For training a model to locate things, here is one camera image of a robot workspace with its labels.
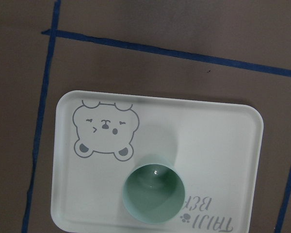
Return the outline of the pale green plastic cup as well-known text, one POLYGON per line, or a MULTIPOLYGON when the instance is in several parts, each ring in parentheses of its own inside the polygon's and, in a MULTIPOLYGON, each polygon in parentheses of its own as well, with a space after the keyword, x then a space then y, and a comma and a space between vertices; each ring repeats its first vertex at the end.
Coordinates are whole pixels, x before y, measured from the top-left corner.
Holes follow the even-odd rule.
POLYGON ((128 213, 146 224, 170 221, 181 210, 186 189, 173 164, 164 157, 142 157, 127 176, 122 200, 128 213))

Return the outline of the cream bear print tray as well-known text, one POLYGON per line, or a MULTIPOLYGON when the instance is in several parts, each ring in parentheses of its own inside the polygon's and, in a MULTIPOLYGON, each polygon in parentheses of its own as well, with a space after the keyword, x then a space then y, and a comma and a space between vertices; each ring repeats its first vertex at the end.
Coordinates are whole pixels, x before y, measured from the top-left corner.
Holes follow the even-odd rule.
POLYGON ((246 233, 263 135, 247 105, 71 91, 58 101, 50 213, 70 233, 246 233), (128 213, 127 176, 169 164, 185 187, 170 221, 128 213))

